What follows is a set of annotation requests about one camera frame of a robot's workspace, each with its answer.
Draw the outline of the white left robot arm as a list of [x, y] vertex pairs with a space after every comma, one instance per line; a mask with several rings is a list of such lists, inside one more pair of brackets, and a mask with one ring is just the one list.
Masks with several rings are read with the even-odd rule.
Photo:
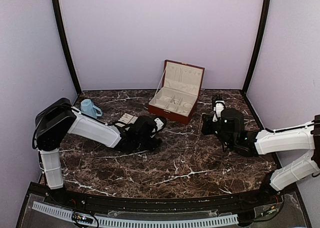
[[156, 134], [167, 124], [163, 116], [139, 116], [133, 123], [104, 123], [90, 117], [61, 98], [41, 111], [35, 118], [32, 148], [39, 152], [42, 171], [51, 189], [51, 198], [60, 206], [71, 201], [63, 189], [60, 143], [67, 134], [78, 135], [117, 151], [155, 150], [162, 140]]

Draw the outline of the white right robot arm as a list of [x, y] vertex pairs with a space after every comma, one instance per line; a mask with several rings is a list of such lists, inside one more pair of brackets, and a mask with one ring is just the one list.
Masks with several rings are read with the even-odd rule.
[[302, 150], [306, 153], [291, 164], [269, 172], [255, 200], [260, 205], [267, 204], [274, 195], [288, 185], [320, 170], [320, 117], [316, 115], [310, 122], [285, 129], [247, 131], [243, 114], [226, 108], [214, 114], [202, 115], [203, 135], [215, 135], [227, 148], [244, 157], [256, 157], [268, 153]]

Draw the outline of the red jewelry tray insert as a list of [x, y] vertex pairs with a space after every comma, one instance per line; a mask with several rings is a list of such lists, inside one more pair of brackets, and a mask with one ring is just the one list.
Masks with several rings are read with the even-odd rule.
[[116, 123], [116, 125], [118, 127], [123, 127], [125, 125], [128, 124], [134, 124], [135, 121], [137, 120], [137, 116], [128, 114], [128, 113], [124, 113], [124, 115], [118, 120], [118, 122]]

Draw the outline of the red jewelry box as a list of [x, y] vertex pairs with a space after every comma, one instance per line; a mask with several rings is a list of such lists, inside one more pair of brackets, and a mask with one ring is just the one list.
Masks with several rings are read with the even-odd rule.
[[164, 61], [161, 80], [148, 111], [171, 121], [189, 124], [199, 99], [205, 68], [172, 60]]

